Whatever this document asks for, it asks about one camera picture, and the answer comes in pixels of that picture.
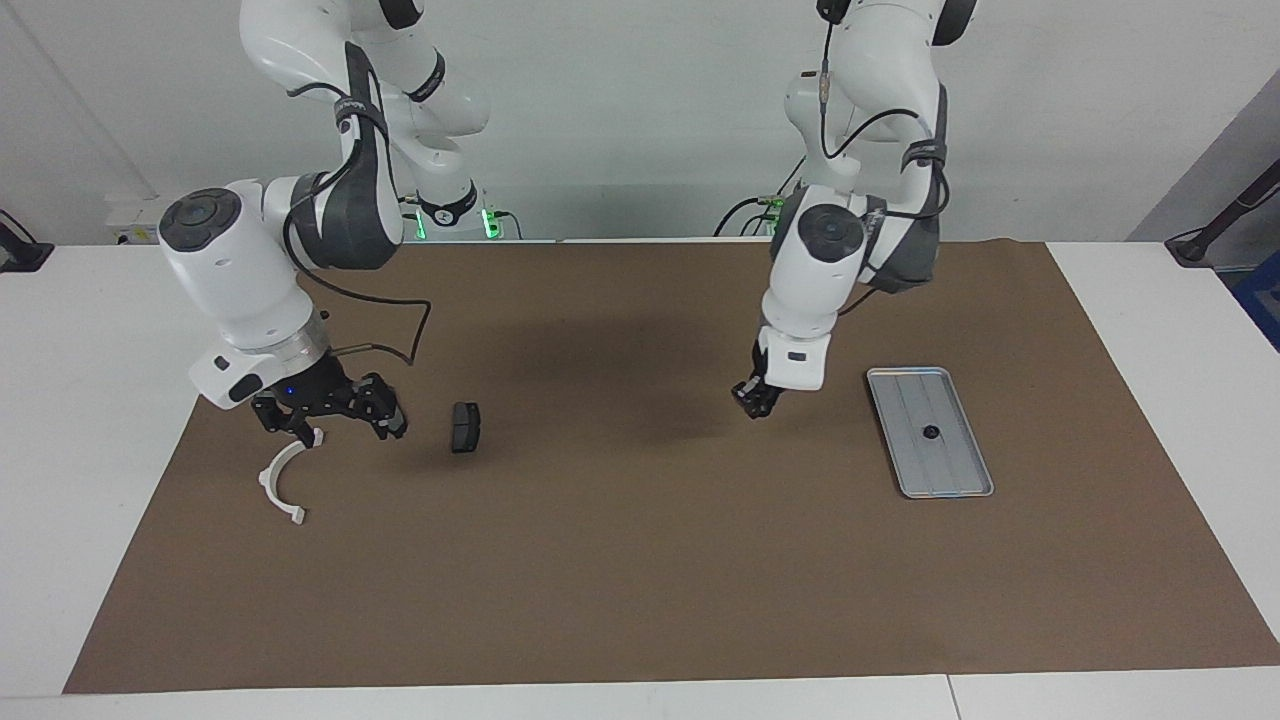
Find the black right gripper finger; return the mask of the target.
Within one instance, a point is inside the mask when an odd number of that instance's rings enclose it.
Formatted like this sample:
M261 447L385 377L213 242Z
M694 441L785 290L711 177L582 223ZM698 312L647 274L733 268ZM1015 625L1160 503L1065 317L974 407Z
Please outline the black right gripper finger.
M303 411L285 413L275 398L252 398L252 410L266 432L293 436L305 448L316 446L316 430L308 424Z
M378 373L369 373L360 382L360 411L379 439L401 439L408 428L396 391Z

